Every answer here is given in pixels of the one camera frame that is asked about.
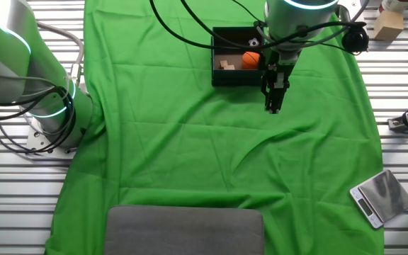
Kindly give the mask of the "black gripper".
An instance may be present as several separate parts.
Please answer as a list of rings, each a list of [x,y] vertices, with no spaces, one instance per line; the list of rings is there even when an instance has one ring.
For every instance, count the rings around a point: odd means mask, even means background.
[[[298,60],[297,52],[265,52],[261,55],[260,70],[265,72],[263,82],[268,88],[264,91],[265,110],[278,114],[285,93],[290,87],[288,78]]]

